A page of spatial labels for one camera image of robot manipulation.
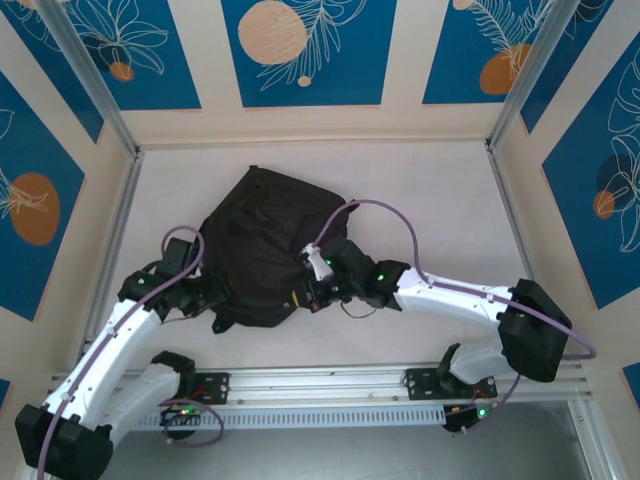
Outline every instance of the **gray floor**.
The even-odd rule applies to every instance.
[[[132,433],[103,476],[103,480],[585,478],[589,476],[566,406],[540,404],[507,405],[466,438],[441,427],[231,431],[214,447],[187,450],[166,445],[160,433]]]

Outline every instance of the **black backpack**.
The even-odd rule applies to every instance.
[[[251,166],[200,227],[204,267],[221,274],[233,291],[212,308],[213,332],[234,323],[275,327],[291,315],[291,292],[309,275],[300,251],[344,204],[328,190]],[[347,210],[336,217],[320,246],[347,236],[348,217]]]

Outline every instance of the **white floor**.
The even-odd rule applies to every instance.
[[[116,266],[111,298],[124,278],[160,258],[160,240],[175,225],[199,227],[257,164],[333,190],[400,209],[420,239],[428,271],[476,283],[512,285],[520,257],[481,142],[283,143],[149,151]],[[349,237],[374,260],[412,263],[401,221],[375,206],[349,220]],[[353,302],[354,314],[368,311]],[[178,317],[179,312],[171,315]],[[214,314],[162,326],[134,359],[142,369],[162,350],[202,368],[361,365],[438,360],[455,342],[482,332],[430,314],[378,311],[347,317],[336,305],[299,310],[275,329],[235,325],[214,336]]]

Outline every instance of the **black bag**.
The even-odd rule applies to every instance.
[[[232,297],[212,308],[214,333],[234,323],[275,327],[295,310],[291,292],[309,274],[299,255],[345,201],[315,185],[251,166],[204,221],[205,268],[220,273]],[[348,211],[323,237],[347,236]]]

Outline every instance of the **purple cable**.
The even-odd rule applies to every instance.
[[[171,437],[169,437],[169,425],[171,425],[176,418],[181,418],[180,415],[176,415],[175,417],[173,417],[173,418],[171,418],[170,420],[167,421],[167,423],[164,426],[164,430],[162,430],[162,433],[167,438],[167,440],[171,441],[171,445],[174,445],[174,446],[180,447],[180,448],[204,448],[204,447],[210,447],[211,445],[213,445],[214,443],[217,443],[218,440],[220,440],[222,438],[222,435],[224,434],[224,421],[222,420],[222,417],[218,414],[218,412],[216,412],[209,405],[205,405],[204,403],[196,402],[194,400],[174,398],[174,399],[170,399],[170,400],[165,400],[159,406],[160,407],[170,407],[171,405],[195,405],[195,406],[197,406],[197,407],[199,407],[199,408],[201,408],[203,410],[206,410],[211,415],[213,415],[213,417],[220,424],[220,431],[218,432],[218,435],[216,435],[211,440],[207,440],[206,442],[200,442],[200,443],[179,442],[179,441],[173,440]]]
[[[589,340],[587,340],[583,336],[577,334],[573,330],[567,328],[566,326],[564,326],[563,324],[561,324],[557,320],[554,320],[553,318],[549,317],[548,315],[545,315],[542,312],[538,312],[537,310],[535,310],[535,309],[533,309],[531,307],[528,307],[526,305],[522,305],[521,303],[514,302],[513,300],[501,297],[499,295],[493,295],[491,293],[487,293],[487,292],[484,292],[482,290],[476,290],[475,288],[464,287],[464,286],[461,286],[461,285],[453,285],[453,284],[450,284],[450,283],[434,281],[433,279],[430,279],[429,275],[425,274],[422,271],[422,267],[420,266],[420,253],[419,253],[419,248],[418,248],[418,236],[416,234],[415,229],[413,228],[413,225],[411,225],[411,222],[409,221],[409,219],[400,210],[398,210],[398,209],[396,209],[396,208],[392,207],[391,205],[388,205],[388,204],[386,204],[384,202],[380,202],[379,200],[368,200],[368,199],[351,200],[350,202],[347,202],[344,205],[338,207],[331,214],[331,216],[329,217],[327,222],[324,224],[324,227],[322,227],[322,230],[320,231],[320,233],[316,237],[315,241],[313,242],[313,246],[314,247],[318,246],[318,244],[322,240],[322,237],[324,237],[324,235],[327,233],[327,230],[329,229],[329,226],[335,220],[335,218],[340,214],[341,211],[346,210],[347,208],[351,208],[351,207],[353,207],[355,205],[360,205],[360,204],[365,204],[365,203],[368,203],[368,204],[371,204],[371,205],[378,205],[379,207],[386,208],[387,210],[390,210],[391,212],[395,213],[398,217],[400,217],[400,220],[402,220],[404,222],[404,224],[407,226],[407,228],[409,229],[409,233],[411,234],[411,240],[413,242],[413,261],[415,263],[418,275],[420,276],[420,278],[422,280],[424,280],[425,282],[427,282],[428,284],[430,284],[430,285],[432,285],[434,287],[443,288],[443,289],[446,289],[446,290],[451,290],[451,291],[459,292],[459,293],[466,293],[467,295],[474,295],[474,296],[477,296],[477,297],[480,297],[480,298],[484,298],[484,299],[488,298],[491,295],[493,297],[493,301],[498,302],[498,303],[502,303],[502,304],[507,305],[509,307],[513,307],[513,308],[515,308],[517,310],[520,310],[523,313],[531,315],[531,316],[537,318],[538,320],[541,320],[541,321],[551,325],[552,327],[560,330],[565,335],[568,335],[569,337],[573,338],[575,341],[577,341],[579,344],[581,344],[588,351],[588,353],[564,355],[562,357],[564,360],[587,360],[587,359],[590,359],[590,358],[595,358],[595,356],[597,354],[596,353],[596,349],[595,349],[595,347],[593,346],[593,344]],[[511,395],[513,395],[513,392],[515,391],[516,387],[518,386],[518,383],[520,382],[520,378],[521,378],[521,375],[518,374],[518,376],[516,377],[515,381],[513,382],[513,385],[511,385],[511,388],[509,388],[509,391],[504,395],[504,397],[502,397],[502,400],[500,400],[498,402],[498,404],[496,405],[496,407],[493,409],[492,414],[495,413],[500,408],[502,408],[502,406],[505,403],[507,403],[507,400],[509,400]],[[466,431],[470,432],[470,431],[474,430],[481,423],[484,423],[484,422],[478,422],[474,426],[466,429]]]
[[[76,390],[78,390],[78,387],[80,386],[80,383],[87,376],[87,373],[89,373],[89,370],[91,370],[91,367],[96,362],[97,358],[100,356],[100,354],[103,352],[103,350],[106,348],[106,346],[109,343],[109,341],[115,336],[115,334],[118,333],[120,328],[122,328],[124,323],[127,320],[129,320],[129,318],[131,318],[131,316],[136,312],[136,310],[138,310],[140,307],[142,307],[145,303],[147,303],[153,297],[158,295],[160,292],[162,292],[162,291],[166,290],[167,288],[171,287],[172,285],[175,285],[176,283],[178,283],[184,277],[189,275],[189,273],[200,264],[200,261],[202,260],[202,255],[204,254],[204,238],[202,237],[200,232],[197,231],[193,227],[189,227],[187,225],[183,225],[183,226],[179,226],[179,227],[174,227],[171,230],[169,230],[165,234],[164,238],[162,239],[162,250],[164,251],[165,244],[166,244],[167,240],[169,239],[169,237],[171,236],[171,234],[176,232],[176,231],[178,231],[178,230],[187,230],[187,231],[192,232],[192,233],[194,233],[196,235],[198,241],[200,242],[199,243],[200,248],[198,249],[198,254],[196,255],[196,258],[193,260],[193,262],[191,262],[191,264],[185,270],[180,272],[178,275],[176,275],[172,279],[167,280],[163,284],[161,284],[158,287],[154,288],[151,292],[149,292],[147,295],[142,297],[135,305],[133,305],[129,309],[129,311],[127,313],[125,313],[122,316],[120,321],[113,327],[114,334],[113,335],[107,335],[102,340],[102,342],[100,342],[100,345],[98,345],[98,347],[94,350],[94,352],[91,355],[91,357],[89,357],[89,359],[85,363],[84,367],[82,368],[82,370],[80,370],[80,373],[78,373],[78,376],[76,377],[76,379],[73,381],[73,383],[69,387],[69,390],[67,391],[67,395],[68,395],[69,399],[73,398],[73,394],[76,392]],[[58,409],[56,410],[55,414],[53,415],[53,418],[51,419],[51,423],[49,424],[49,428],[47,428],[47,433],[44,436],[44,440],[42,442],[42,447],[40,449],[40,456],[38,457],[38,476],[37,476],[37,480],[44,480],[45,465],[46,465],[46,462],[47,462],[47,454],[49,453],[49,447],[51,446],[51,440],[53,439],[53,434],[54,434],[54,431],[56,429],[56,426],[58,425],[58,422],[60,421],[60,418],[62,417],[62,412],[64,412],[65,408],[67,408],[67,406],[69,405],[69,399],[63,400],[62,403],[60,403],[60,406],[58,407]]]

